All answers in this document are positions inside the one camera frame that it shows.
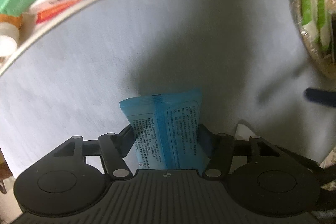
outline blue plastic bag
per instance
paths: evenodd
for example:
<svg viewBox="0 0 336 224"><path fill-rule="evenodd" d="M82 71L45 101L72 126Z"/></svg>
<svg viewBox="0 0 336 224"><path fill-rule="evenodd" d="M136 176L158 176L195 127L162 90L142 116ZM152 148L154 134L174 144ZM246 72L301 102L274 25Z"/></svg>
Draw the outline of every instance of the blue plastic bag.
<svg viewBox="0 0 336 224"><path fill-rule="evenodd" d="M200 90L120 102L134 130L140 169L198 169L202 173L209 159L197 143L201 102Z"/></svg>

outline metal rivet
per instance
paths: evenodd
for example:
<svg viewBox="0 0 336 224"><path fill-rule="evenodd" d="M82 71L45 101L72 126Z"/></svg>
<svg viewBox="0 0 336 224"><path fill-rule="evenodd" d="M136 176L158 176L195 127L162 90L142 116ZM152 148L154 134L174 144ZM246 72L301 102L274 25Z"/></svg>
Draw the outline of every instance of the metal rivet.
<svg viewBox="0 0 336 224"><path fill-rule="evenodd" d="M129 175L129 172L126 169L117 169L112 173L115 177L123 178Z"/></svg>
<svg viewBox="0 0 336 224"><path fill-rule="evenodd" d="M218 169L208 169L205 171L205 174L208 177L215 178L219 177L222 174L222 172L220 172Z"/></svg>

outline white table surface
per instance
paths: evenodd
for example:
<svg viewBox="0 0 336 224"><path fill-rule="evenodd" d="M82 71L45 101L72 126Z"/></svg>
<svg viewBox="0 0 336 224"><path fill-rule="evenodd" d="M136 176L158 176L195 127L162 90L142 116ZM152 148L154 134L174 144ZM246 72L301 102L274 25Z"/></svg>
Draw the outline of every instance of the white table surface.
<svg viewBox="0 0 336 224"><path fill-rule="evenodd" d="M0 146L18 176L73 135L122 130L123 99L200 87L201 122L213 132L244 119L322 161L336 144L336 111L304 100L310 86L335 83L310 63L289 0L101 0L1 77ZM134 151L126 161L134 171Z"/></svg>

